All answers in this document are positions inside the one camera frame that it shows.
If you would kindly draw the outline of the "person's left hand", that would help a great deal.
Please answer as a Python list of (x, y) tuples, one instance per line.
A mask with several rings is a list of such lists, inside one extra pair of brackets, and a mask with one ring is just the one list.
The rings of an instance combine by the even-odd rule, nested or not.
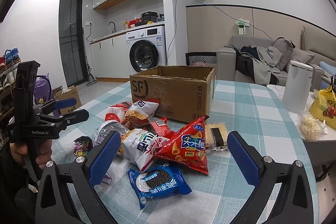
[[(52, 140), (46, 140), (40, 146), (40, 155), (37, 156), (36, 162), (40, 169), (46, 166), (46, 163), (51, 160), (52, 155)], [(26, 168), (24, 156), (28, 154), (28, 148), (26, 144), (10, 143), (10, 151), (13, 159), (24, 168)]]

